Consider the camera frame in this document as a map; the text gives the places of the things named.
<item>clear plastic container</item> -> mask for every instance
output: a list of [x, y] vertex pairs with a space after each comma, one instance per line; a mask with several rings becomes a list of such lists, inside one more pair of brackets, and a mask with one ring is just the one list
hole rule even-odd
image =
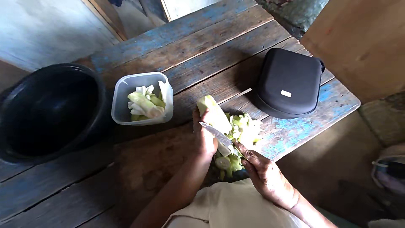
[[[136, 87], [153, 85], [153, 93], [158, 95], [160, 93], [158, 81], [164, 82], [167, 86], [166, 107], [163, 115], [148, 120], [131, 121], [128, 94], [134, 92]], [[173, 117], [173, 89], [166, 75], [160, 72], [140, 73], [128, 75], [118, 80], [115, 84], [111, 117], [117, 124], [133, 126], [153, 125], [169, 121]]]

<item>person's right hand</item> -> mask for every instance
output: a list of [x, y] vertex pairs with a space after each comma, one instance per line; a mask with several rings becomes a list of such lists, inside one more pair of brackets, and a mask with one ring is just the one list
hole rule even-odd
[[254, 150], [247, 150], [237, 140], [232, 140], [246, 160], [243, 166], [257, 191], [267, 200], [286, 210], [293, 208], [299, 198], [298, 191], [288, 182], [276, 163]]

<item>white label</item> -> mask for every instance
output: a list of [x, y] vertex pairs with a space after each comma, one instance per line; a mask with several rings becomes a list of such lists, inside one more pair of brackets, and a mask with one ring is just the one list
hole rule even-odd
[[290, 93], [290, 92], [287, 92], [287, 91], [285, 91], [285, 90], [281, 90], [281, 95], [284, 95], [284, 96], [286, 96], [286, 97], [291, 97], [291, 93]]

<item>black bowl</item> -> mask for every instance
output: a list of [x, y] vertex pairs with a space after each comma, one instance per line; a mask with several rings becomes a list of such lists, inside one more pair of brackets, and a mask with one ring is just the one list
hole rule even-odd
[[111, 126], [105, 85], [89, 68], [39, 69], [3, 93], [0, 158], [39, 164], [97, 142]]

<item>person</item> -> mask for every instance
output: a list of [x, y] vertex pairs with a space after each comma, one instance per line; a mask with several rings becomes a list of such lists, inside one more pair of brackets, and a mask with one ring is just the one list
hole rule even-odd
[[217, 139], [198, 123], [215, 118], [193, 113], [196, 151], [133, 221], [131, 228], [335, 228], [281, 173], [275, 162], [233, 141], [249, 179], [200, 189]]

